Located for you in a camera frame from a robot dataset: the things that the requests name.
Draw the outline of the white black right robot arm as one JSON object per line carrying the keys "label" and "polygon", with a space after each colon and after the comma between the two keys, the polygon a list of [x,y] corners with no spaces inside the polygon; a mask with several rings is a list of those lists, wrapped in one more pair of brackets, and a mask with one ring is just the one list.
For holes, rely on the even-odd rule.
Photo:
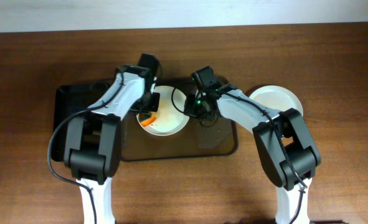
{"label": "white black right robot arm", "polygon": [[308,192],[321,155],[301,113],[280,111],[223,84],[210,66],[191,75],[196,94],[186,98],[184,111],[195,119],[229,119],[253,134],[265,175],[277,189],[276,223],[309,223]]}

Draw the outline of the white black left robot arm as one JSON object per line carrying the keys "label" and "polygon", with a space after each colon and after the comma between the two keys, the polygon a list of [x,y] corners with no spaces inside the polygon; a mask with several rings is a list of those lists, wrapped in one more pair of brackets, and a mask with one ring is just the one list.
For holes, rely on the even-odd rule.
{"label": "white black left robot arm", "polygon": [[136,65],[117,68],[111,86],[84,110],[65,118],[63,163],[70,169],[69,183],[80,189],[85,223],[115,223],[111,207],[111,181],[121,157],[121,123],[130,113],[151,113],[159,106],[154,92],[159,60],[142,54]]}

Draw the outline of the white plate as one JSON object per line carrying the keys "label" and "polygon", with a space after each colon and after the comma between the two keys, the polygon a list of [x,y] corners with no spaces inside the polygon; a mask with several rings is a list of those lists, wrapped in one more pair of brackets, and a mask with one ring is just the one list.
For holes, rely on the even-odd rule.
{"label": "white plate", "polygon": [[182,111],[184,109],[184,103],[187,96],[176,88],[173,94],[174,106],[171,101],[173,89],[172,86],[157,86],[154,89],[154,92],[160,93],[160,101],[158,111],[152,112],[156,115],[156,120],[149,126],[142,126],[139,123],[139,114],[136,115],[139,126],[149,134],[155,136],[170,136],[178,133],[189,121],[187,115],[177,110],[179,109]]}
{"label": "white plate", "polygon": [[267,85],[253,91],[250,99],[275,110],[296,109],[303,116],[303,106],[298,97],[290,90],[276,85]]}

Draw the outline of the green and orange sponge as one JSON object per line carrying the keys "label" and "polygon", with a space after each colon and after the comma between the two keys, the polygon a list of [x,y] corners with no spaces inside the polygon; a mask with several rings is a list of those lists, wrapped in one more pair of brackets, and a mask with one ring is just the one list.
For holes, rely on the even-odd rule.
{"label": "green and orange sponge", "polygon": [[151,123],[153,123],[156,120],[156,115],[153,113],[148,113],[148,114],[141,113],[139,114],[138,119],[139,119],[139,123],[145,127],[145,126],[149,126]]}

